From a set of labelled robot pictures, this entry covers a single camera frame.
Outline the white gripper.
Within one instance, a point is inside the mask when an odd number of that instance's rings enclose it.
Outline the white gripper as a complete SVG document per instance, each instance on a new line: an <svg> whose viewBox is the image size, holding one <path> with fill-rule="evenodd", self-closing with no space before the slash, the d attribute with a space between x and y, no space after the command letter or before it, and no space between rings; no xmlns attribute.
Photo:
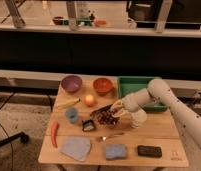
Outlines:
<svg viewBox="0 0 201 171"><path fill-rule="evenodd" d="M135 112L137 109L138 103L135 94L128 94L122 99L117 100L110 108L111 111L114 111L114 114L112 114L113 118L119 118L125 114Z"/></svg>

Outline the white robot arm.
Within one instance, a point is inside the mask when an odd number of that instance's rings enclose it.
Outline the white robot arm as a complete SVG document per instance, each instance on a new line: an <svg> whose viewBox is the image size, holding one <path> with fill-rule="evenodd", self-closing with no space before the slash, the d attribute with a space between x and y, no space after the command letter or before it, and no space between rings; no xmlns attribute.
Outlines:
<svg viewBox="0 0 201 171"><path fill-rule="evenodd" d="M113 117L128 114L132 118L132 126L137 127L147 120L144 107L155 101L170 109L201 149L201 117L180 101L161 78L152 79L146 88L129 93L114 102L111 106L111 110L115 111Z"/></svg>

